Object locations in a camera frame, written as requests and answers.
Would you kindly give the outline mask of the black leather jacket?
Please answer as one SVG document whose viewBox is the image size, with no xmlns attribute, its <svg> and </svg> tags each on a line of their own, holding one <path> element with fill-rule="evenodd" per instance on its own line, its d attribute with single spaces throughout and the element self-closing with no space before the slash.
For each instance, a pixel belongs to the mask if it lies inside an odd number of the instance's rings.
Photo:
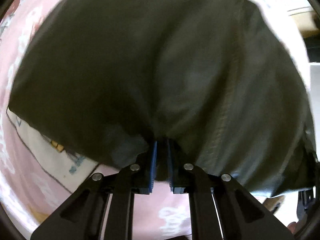
<svg viewBox="0 0 320 240">
<path fill-rule="evenodd" d="M 165 137 L 251 192 L 316 183 L 304 82 L 249 0 L 62 0 L 29 43 L 9 109 L 118 169 Z"/>
</svg>

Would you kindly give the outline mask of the pink patterned bed sheet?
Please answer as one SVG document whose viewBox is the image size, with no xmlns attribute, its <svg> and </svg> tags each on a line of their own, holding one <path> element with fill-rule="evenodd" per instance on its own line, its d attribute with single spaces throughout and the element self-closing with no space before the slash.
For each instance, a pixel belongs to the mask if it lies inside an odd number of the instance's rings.
<svg viewBox="0 0 320 240">
<path fill-rule="evenodd" d="M 8 109 L 14 76 L 34 34 L 61 0 L 14 0 L 1 21 L 1 204 L 21 234 L 31 233 L 93 172 L 113 174 L 40 135 Z M 251 0 L 287 49 L 307 89 L 311 70 L 295 14 L 307 0 Z"/>
</svg>

